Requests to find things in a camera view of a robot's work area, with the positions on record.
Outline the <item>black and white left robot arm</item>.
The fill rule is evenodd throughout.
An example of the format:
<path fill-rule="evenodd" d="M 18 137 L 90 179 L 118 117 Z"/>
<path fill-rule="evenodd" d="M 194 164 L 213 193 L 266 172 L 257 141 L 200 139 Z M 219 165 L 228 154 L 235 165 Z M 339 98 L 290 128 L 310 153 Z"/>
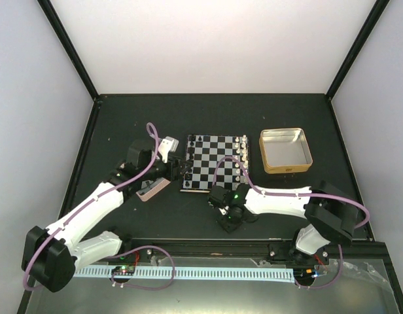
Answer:
<path fill-rule="evenodd" d="M 127 158 L 82 203 L 46 228 L 30 229 L 22 255 L 24 288 L 33 290 L 27 284 L 28 277 L 32 277 L 50 292 L 58 292 L 76 271 L 102 258 L 127 260 L 133 251 L 128 235 L 109 230 L 88 240 L 84 236 L 141 191 L 143 183 L 149 182 L 149 189 L 155 191 L 166 182 L 181 179 L 189 164 L 173 155 L 178 146 L 178 140 L 172 137 L 154 143 L 134 141 Z"/>

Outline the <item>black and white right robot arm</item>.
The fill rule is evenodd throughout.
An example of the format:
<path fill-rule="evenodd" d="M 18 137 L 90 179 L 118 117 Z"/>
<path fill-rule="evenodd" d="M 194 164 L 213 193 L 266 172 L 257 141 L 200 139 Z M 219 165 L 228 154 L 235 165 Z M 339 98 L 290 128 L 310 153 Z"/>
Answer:
<path fill-rule="evenodd" d="M 306 263 L 319 249 L 330 243 L 350 245 L 356 229 L 356 205 L 332 185 L 321 182 L 297 189 L 270 189 L 239 184 L 235 190 L 214 185 L 208 204 L 220 213 L 218 223 L 233 232 L 244 222 L 255 222 L 262 215 L 301 218 L 308 225 L 295 232 L 289 248 L 291 259 Z"/>

